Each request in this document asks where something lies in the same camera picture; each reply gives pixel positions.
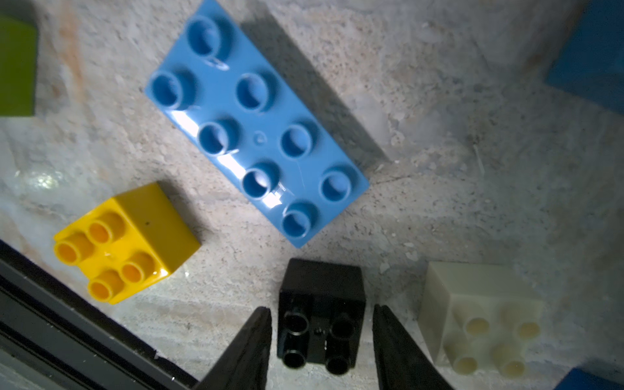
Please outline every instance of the gray stone surface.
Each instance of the gray stone surface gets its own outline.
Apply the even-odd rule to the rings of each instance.
[[[142,93],[199,2],[37,1],[37,117],[0,120],[3,240],[88,297],[53,234],[161,181],[202,248],[97,306],[198,378],[254,307],[276,312],[291,256],[363,267],[369,309],[354,370],[290,371],[273,345],[270,389],[376,389],[370,305],[424,347],[429,260],[509,265],[547,303],[526,377],[442,368],[457,388],[552,389],[587,361],[621,376],[624,118],[542,83],[584,1],[222,0],[371,182],[300,250]]]
[[[0,349],[0,389],[61,390],[52,376],[41,374]]]

